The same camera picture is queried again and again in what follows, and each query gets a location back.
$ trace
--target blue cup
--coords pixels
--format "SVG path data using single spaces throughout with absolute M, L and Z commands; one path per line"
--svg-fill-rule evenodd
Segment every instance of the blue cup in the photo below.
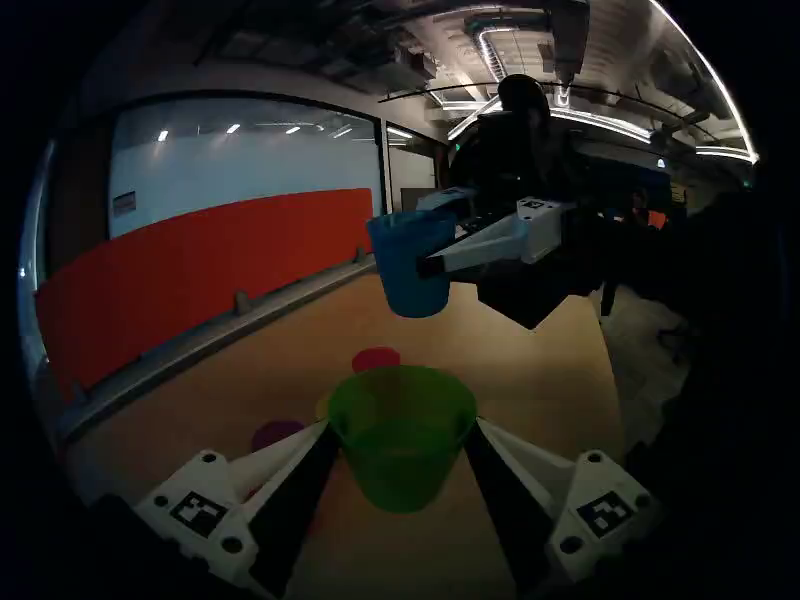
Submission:
M 409 211 L 367 222 L 372 251 L 389 307 L 401 317 L 429 317 L 447 305 L 447 274 L 421 279 L 417 259 L 455 240 L 456 218 L 450 213 Z

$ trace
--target wooden table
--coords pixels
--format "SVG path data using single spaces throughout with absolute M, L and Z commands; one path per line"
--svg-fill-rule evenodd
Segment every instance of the wooden table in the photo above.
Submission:
M 269 420 L 312 422 L 320 398 L 351 373 L 352 357 L 372 346 L 455 374 L 480 415 L 548 450 L 621 456 L 614 378 L 587 299 L 567 298 L 528 331 L 481 304 L 474 286 L 453 284 L 441 313 L 404 319 L 370 274 L 136 400 L 79 440 L 68 468 L 85 495 L 112 491 L 135 502 L 203 448 L 234 459 Z M 513 598 L 464 454 L 437 499 L 413 515 L 370 505 L 338 460 L 288 597 Z

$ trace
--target orange wall panel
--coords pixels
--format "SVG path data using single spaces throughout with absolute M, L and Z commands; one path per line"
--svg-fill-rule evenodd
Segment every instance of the orange wall panel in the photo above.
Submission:
M 176 335 L 260 296 L 370 252 L 368 189 L 259 198 L 154 223 L 59 270 L 36 294 L 62 394 L 84 389 Z

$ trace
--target green cup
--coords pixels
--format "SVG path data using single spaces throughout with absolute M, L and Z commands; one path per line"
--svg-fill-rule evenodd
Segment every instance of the green cup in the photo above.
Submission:
M 475 398 L 436 369 L 382 367 L 341 383 L 329 419 L 364 495 L 409 513 L 441 489 L 475 423 Z

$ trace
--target fluorescent light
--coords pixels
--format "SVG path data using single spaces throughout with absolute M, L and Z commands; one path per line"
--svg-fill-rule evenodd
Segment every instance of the fluorescent light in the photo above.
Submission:
M 700 50 L 697 49 L 697 46 L 695 46 L 692 43 L 692 40 L 689 39 L 689 36 L 686 35 L 686 32 L 680 28 L 678 23 L 675 22 L 675 19 L 673 19 L 670 16 L 670 14 L 666 10 L 664 10 L 664 7 L 661 6 L 658 2 L 656 2 L 656 0 L 650 0 L 650 4 L 655 6 L 658 9 L 658 11 L 662 15 L 664 15 L 664 17 L 670 23 L 672 23 L 672 26 L 675 27 L 675 29 L 678 30 L 678 33 L 680 33 L 683 36 L 683 38 L 687 41 L 687 43 L 697 53 L 697 56 L 700 57 L 700 60 L 703 61 L 703 64 L 706 66 L 706 69 L 708 69 L 708 72 L 711 73 L 711 77 L 716 82 L 719 91 L 722 92 L 722 97 L 725 98 L 725 102 L 728 103 L 728 108 L 730 109 L 731 114 L 733 115 L 733 119 L 736 121 L 736 125 L 738 125 L 739 127 L 739 132 L 742 134 L 744 145 L 747 147 L 747 152 L 749 154 L 750 162 L 755 164 L 758 161 L 758 154 L 756 154 L 755 148 L 753 147 L 753 142 L 750 140 L 750 133 L 747 131 L 747 127 L 745 127 L 744 119 L 742 119 L 742 115 L 739 114 L 739 109 L 733 102 L 733 97 L 731 96 L 730 92 L 728 92 L 728 88 L 726 88 L 725 84 L 722 83 L 722 79 L 720 79 L 720 76 L 717 75 L 717 72 L 714 70 L 714 67 L 711 66 L 711 63 L 708 62 L 708 59 L 705 56 L 703 56 L 703 53 L 700 52 Z
M 413 136 L 413 135 L 411 135 L 410 133 L 406 133 L 405 131 L 400 131 L 399 129 L 395 129 L 394 127 L 387 127 L 387 128 L 386 128 L 386 131 L 388 131 L 389 133 L 393 133 L 393 134 L 395 134 L 395 135 L 399 135 L 400 137 L 407 138 L 407 139 L 409 139 L 409 140 L 410 140 L 412 137 L 414 137 L 414 136 Z
M 721 152 L 729 152 L 731 154 L 742 154 L 743 156 L 750 156 L 750 153 L 745 150 L 744 148 L 733 148 L 731 146 L 695 146 L 695 150 L 709 150 L 709 151 L 721 151 Z
M 501 106 L 500 96 L 495 96 L 494 98 L 486 102 L 483 106 L 481 106 L 478 110 L 476 110 L 471 115 L 466 117 L 463 121 L 461 121 L 461 123 L 453 127 L 447 134 L 447 139 L 448 140 L 456 139 L 459 135 L 461 135 L 461 133 L 467 127 L 469 127 L 470 125 L 472 125 L 472 123 L 475 122 L 475 120 L 478 118 L 479 115 L 485 114 L 487 112 L 492 112 L 494 110 L 501 110 L 501 108 L 495 108 L 495 106 L 497 107 Z
M 481 106 L 486 104 L 485 102 L 470 102 L 468 100 L 462 101 L 454 101 L 454 102 L 443 102 L 442 103 L 442 110 L 477 110 Z
M 746 160 L 750 164 L 755 164 L 750 156 L 739 154 L 738 152 L 717 152 L 715 150 L 698 150 L 697 154 L 700 156 L 724 156 L 725 158 L 738 158 L 739 160 Z
M 558 119 L 567 119 L 569 121 L 576 121 L 578 123 L 585 123 L 587 125 L 594 125 L 595 127 L 600 127 L 601 129 L 607 129 L 608 131 L 613 131 L 614 133 L 619 133 L 620 135 L 627 135 L 635 140 L 638 140 L 644 144 L 650 143 L 650 136 L 647 137 L 637 135 L 628 129 L 624 129 L 622 127 L 618 127 L 612 125 L 610 123 L 603 123 L 602 121 L 598 121 L 595 119 L 590 119 L 582 116 L 572 115 L 572 114 L 560 114 L 560 113 L 553 113 L 553 116 Z
M 475 122 L 475 120 L 478 118 L 479 115 L 497 112 L 500 110 L 503 110 L 503 106 L 500 103 L 500 97 L 495 96 L 494 98 L 486 102 L 481 108 L 476 110 L 474 113 L 472 113 L 471 115 L 466 117 L 463 121 L 461 121 L 461 123 L 459 123 L 453 129 L 451 129 L 450 133 L 447 134 L 447 139 L 454 140 L 455 138 L 457 138 L 467 127 L 469 127 L 472 123 Z M 635 140 L 638 140 L 645 144 L 650 143 L 650 132 L 647 129 L 639 127 L 638 125 L 634 125 L 633 123 L 629 123 L 628 121 L 624 121 L 622 119 L 615 119 L 613 117 L 606 117 L 603 115 L 595 115 L 589 112 L 583 112 L 579 110 L 573 110 L 571 108 L 564 108 L 558 106 L 550 107 L 550 113 L 552 114 L 552 116 L 557 117 L 559 119 L 568 119 L 571 121 L 577 121 L 578 123 L 594 125 L 595 127 L 601 127 L 603 129 L 619 133 L 621 135 L 632 137 Z

